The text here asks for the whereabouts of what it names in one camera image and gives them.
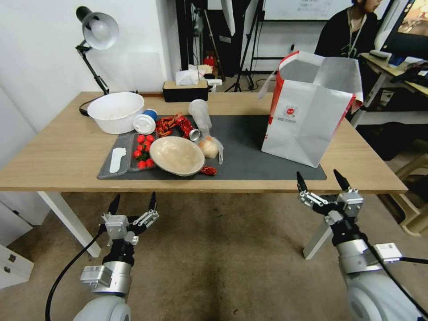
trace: computer screen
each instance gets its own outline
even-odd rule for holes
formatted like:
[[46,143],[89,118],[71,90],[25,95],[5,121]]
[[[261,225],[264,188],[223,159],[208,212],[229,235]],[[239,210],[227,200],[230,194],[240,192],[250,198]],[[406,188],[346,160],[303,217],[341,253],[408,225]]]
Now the computer screen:
[[428,0],[415,0],[405,14],[398,32],[428,37]]
[[428,59],[428,0],[409,0],[382,46],[401,57]]

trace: desk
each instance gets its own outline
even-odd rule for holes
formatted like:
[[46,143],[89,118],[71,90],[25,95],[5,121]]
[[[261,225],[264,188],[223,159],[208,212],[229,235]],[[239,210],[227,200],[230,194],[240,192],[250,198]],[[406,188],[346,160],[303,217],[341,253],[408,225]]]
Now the desk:
[[[9,164],[0,171],[0,190],[37,191],[82,245],[92,236],[59,192],[193,192],[193,193],[296,193],[296,181],[207,180],[98,180],[97,174],[116,135],[102,132],[78,107],[99,95],[79,94]],[[267,115],[272,93],[258,100],[256,93],[213,93],[209,95],[212,115]],[[160,115],[187,114],[188,103],[165,103],[161,97],[145,98],[145,106]],[[333,175],[337,169],[362,193],[404,193],[405,185],[385,165],[354,128],[344,120],[321,160],[324,181],[308,181],[315,193],[338,193]],[[89,253],[97,257],[95,243]]]
[[[404,124],[426,124],[428,123],[428,111],[365,111],[364,108],[368,108],[373,99],[379,92],[379,90],[388,83],[393,77],[401,75],[407,63],[403,62],[396,68],[388,66],[387,60],[382,60],[368,53],[362,53],[361,59],[376,73],[379,74],[379,78],[374,84],[372,90],[364,100],[362,109],[358,110],[351,124],[354,127],[358,125],[376,125],[384,124],[388,122],[400,122]],[[399,82],[399,83],[388,83],[388,87],[405,87],[411,92],[419,92],[428,97],[428,88],[415,84],[413,82]]]

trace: lanyard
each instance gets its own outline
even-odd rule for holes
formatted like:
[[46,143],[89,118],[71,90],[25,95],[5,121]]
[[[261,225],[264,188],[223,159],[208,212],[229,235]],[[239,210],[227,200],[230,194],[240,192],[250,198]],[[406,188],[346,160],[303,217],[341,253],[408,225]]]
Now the lanyard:
[[351,45],[351,42],[352,42],[351,8],[348,8],[346,13],[348,15],[348,25],[349,25],[349,50],[348,50],[348,58],[349,58],[352,51],[354,50],[355,44],[357,43],[357,40],[358,40],[358,37],[360,36],[362,27],[363,27],[364,23],[366,22],[367,15],[364,15],[364,17],[362,18],[360,29],[358,30],[357,36],[355,37],[355,40],[354,40],[354,43]]

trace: gray carpet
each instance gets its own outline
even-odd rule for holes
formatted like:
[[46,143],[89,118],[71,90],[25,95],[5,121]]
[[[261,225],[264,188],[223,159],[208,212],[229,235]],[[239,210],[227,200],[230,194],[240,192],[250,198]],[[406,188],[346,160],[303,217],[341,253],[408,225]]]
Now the gray carpet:
[[[65,193],[95,234],[112,193]],[[141,214],[148,193],[122,194],[119,211]],[[133,320],[351,320],[346,288],[330,242],[306,261],[303,246],[322,217],[296,195],[158,194],[159,220],[140,238],[128,303]],[[396,242],[407,256],[428,257],[426,239],[405,234],[375,196],[367,196],[359,225],[372,243]],[[85,254],[60,283],[52,320],[72,320],[94,296],[80,284]],[[10,248],[34,261],[29,282],[0,291],[2,320],[43,320],[55,278],[81,249],[50,214]],[[428,268],[398,263],[393,273],[428,308]]]

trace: white plastic bowl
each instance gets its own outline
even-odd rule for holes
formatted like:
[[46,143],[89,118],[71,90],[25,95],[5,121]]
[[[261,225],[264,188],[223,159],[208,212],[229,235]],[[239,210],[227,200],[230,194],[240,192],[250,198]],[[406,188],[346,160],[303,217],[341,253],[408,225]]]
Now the white plastic bowl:
[[133,120],[141,114],[144,98],[131,92],[108,94],[90,103],[88,115],[108,134],[123,134],[134,129]]

